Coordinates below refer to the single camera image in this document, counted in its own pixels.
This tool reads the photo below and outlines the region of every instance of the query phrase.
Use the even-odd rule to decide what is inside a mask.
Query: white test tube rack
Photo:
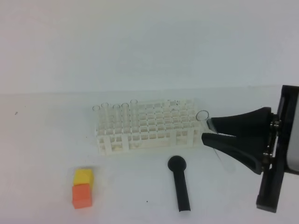
[[[206,121],[196,120],[198,109],[193,100],[138,102],[134,124],[128,122],[130,111],[124,118],[121,106],[121,125],[119,120],[116,124],[112,106],[109,105],[108,120],[107,108],[98,111],[95,135],[99,152],[104,155],[138,149],[194,147],[202,143],[201,134],[208,131]]]

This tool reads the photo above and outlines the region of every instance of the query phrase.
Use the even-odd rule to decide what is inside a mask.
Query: white tabletop
[[[258,210],[261,176],[213,149],[100,156],[93,105],[196,98],[211,116],[277,109],[281,86],[0,96],[0,222],[73,224],[296,223],[299,177],[285,174],[276,214]],[[181,155],[191,212],[179,212],[167,161]],[[92,167],[93,206],[71,203],[73,171]]]

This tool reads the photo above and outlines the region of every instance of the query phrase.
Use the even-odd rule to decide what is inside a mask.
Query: test tube
[[[131,102],[131,121],[137,120],[138,121],[138,104],[136,99],[132,99]]]
[[[95,114],[95,117],[96,117],[97,121],[99,123],[101,123],[100,107],[99,106],[93,106],[93,111],[94,111],[94,114]]]
[[[130,126],[130,116],[129,116],[129,104],[123,103],[121,105],[122,108],[122,125],[123,125],[123,132],[130,133],[131,126]]]
[[[118,104],[113,105],[114,121],[115,123],[121,122],[121,106]]]
[[[105,121],[105,128],[111,128],[110,126],[110,122],[111,122],[111,119],[110,119],[110,111],[109,111],[109,104],[108,103],[102,103],[102,108],[103,108],[103,120]]]
[[[122,108],[122,122],[127,123],[130,122],[130,117],[129,117],[129,104],[123,103],[121,105]]]
[[[118,104],[113,105],[113,114],[114,114],[114,128],[115,133],[121,133],[121,106]]]

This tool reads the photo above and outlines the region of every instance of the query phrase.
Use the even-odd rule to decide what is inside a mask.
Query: stacked blocks
[[[72,203],[75,209],[92,205],[92,189],[93,171],[91,169],[77,169],[72,187]]]

